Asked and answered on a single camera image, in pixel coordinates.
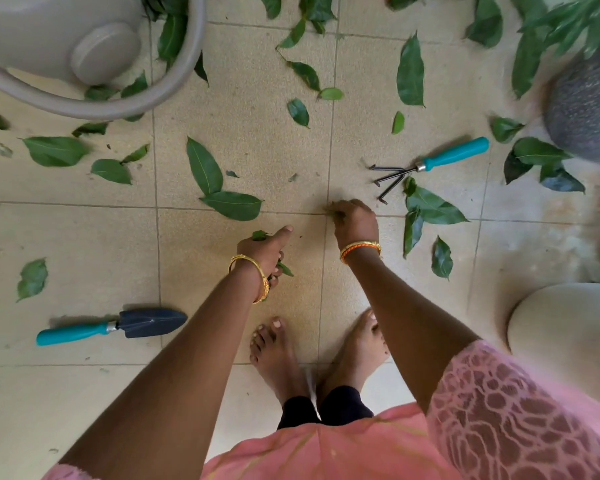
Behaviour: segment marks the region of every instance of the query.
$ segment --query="watering can handle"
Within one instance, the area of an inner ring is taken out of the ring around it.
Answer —
[[[156,84],[114,101],[81,101],[41,91],[0,67],[0,90],[44,111],[81,120],[119,120],[151,110],[187,81],[198,62],[207,24],[207,0],[189,0],[189,24],[182,49],[171,69]]]

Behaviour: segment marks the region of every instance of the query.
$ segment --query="person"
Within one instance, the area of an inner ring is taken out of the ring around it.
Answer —
[[[332,211],[341,256],[370,310],[317,388],[320,419],[288,322],[275,317],[257,327],[250,347],[280,400],[278,430],[205,465],[249,310],[278,284],[276,265],[293,231],[286,226],[238,243],[235,266],[192,320],[45,480],[600,479],[600,422],[393,274],[368,206],[339,201]],[[416,403],[374,416],[360,390],[389,352]],[[599,404],[588,406],[600,413]]]

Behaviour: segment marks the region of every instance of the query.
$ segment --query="hand trowel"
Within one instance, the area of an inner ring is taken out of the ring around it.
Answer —
[[[187,321],[182,312],[168,308],[140,308],[120,312],[113,321],[83,323],[41,331],[36,337],[39,346],[64,344],[87,339],[94,335],[108,335],[115,330],[124,330],[128,339],[165,335],[181,327]]]

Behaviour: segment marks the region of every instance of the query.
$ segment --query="black pants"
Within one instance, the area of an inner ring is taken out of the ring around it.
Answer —
[[[357,419],[373,418],[374,414],[360,399],[360,393],[350,386],[339,386],[328,393],[320,405],[320,418],[313,403],[301,395],[292,397],[282,405],[282,418],[278,429],[294,428],[305,423],[322,423],[343,426]]]

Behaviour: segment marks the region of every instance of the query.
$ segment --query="bangle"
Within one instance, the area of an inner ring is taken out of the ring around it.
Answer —
[[[231,266],[233,266],[233,263],[235,263],[236,261],[238,261],[238,259],[246,259],[247,261],[249,261],[250,263],[252,263],[254,266],[256,266],[258,272],[260,273],[260,276],[262,277],[262,284],[264,286],[264,293],[262,293],[262,296],[260,298],[258,298],[256,301],[254,301],[253,303],[259,303],[262,300],[264,300],[264,298],[267,297],[267,295],[269,294],[269,280],[267,279],[267,277],[265,276],[264,272],[262,271],[262,268],[260,267],[260,265],[258,264],[258,262],[253,259],[248,257],[245,254],[238,254],[234,257],[231,258],[231,263],[229,263],[229,273],[231,273]]]
[[[378,251],[378,255],[380,255],[380,253],[382,252],[382,247],[380,246],[380,243],[377,241],[356,241],[356,242],[352,242],[351,244],[348,244],[344,247],[342,252],[340,252],[340,260],[344,264],[346,264],[347,262],[344,261],[344,258],[347,256],[347,254],[352,252],[354,249],[358,249],[358,248],[374,248]]]

